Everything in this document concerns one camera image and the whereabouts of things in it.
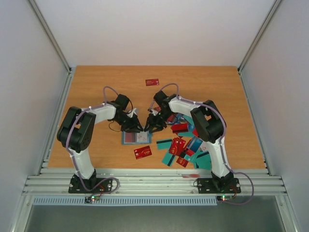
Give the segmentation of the white card floral print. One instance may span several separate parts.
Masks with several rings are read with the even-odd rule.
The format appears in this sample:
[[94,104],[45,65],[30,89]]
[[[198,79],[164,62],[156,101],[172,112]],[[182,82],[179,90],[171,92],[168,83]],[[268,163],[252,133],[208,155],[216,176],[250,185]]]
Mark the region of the white card floral print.
[[137,143],[148,143],[148,133],[147,132],[140,132],[136,134],[136,142]]

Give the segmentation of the teal card holder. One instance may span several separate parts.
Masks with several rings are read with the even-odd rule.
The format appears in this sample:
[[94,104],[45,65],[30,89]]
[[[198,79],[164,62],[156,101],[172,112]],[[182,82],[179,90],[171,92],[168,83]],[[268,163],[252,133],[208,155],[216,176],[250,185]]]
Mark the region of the teal card holder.
[[141,131],[139,133],[122,132],[121,144],[122,145],[143,145],[150,144],[152,136],[149,132]]

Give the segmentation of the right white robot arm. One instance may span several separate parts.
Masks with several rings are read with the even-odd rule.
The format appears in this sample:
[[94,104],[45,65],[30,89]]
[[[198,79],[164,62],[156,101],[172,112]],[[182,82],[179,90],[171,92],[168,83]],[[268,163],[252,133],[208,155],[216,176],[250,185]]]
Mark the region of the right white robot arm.
[[211,158],[212,186],[219,193],[234,178],[226,163],[224,137],[226,123],[213,101],[192,101],[177,94],[167,96],[163,91],[154,95],[154,102],[160,107],[159,112],[149,108],[149,115],[144,130],[149,133],[162,131],[167,127],[166,121],[173,113],[192,118],[199,138],[206,142]]

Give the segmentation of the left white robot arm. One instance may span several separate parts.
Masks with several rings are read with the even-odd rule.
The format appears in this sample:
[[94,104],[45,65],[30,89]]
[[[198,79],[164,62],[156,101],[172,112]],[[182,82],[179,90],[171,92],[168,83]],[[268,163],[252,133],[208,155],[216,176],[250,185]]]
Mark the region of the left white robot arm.
[[70,180],[69,193],[111,193],[113,179],[98,178],[89,155],[94,126],[103,121],[114,121],[121,131],[140,133],[143,127],[136,110],[126,112],[130,99],[119,94],[114,101],[82,109],[70,107],[57,132],[57,140],[69,152],[75,173]]

